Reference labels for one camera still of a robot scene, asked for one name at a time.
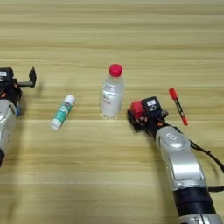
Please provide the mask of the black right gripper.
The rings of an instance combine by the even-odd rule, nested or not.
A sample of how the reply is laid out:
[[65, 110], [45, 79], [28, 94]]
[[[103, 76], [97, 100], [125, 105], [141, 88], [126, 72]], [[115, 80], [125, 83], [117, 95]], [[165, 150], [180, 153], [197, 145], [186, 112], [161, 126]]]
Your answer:
[[[168, 115], [169, 112], [167, 110], [162, 110], [161, 116], [166, 117]], [[152, 118], [145, 116], [139, 121], [130, 110], [127, 111], [127, 117], [135, 131], [145, 131], [150, 137], [154, 137], [160, 129], [168, 126], [168, 123], [164, 119], [157, 116], [153, 116]]]

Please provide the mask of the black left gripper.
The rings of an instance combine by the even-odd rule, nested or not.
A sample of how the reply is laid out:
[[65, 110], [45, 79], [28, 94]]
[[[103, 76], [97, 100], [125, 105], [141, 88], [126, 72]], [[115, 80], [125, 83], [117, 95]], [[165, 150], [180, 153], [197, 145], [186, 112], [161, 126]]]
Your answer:
[[0, 100], [9, 100], [11, 102], [19, 102], [22, 96], [20, 88], [29, 87], [34, 88], [36, 85], [37, 75], [33, 67], [29, 72], [28, 81], [20, 81], [17, 83], [0, 83]]

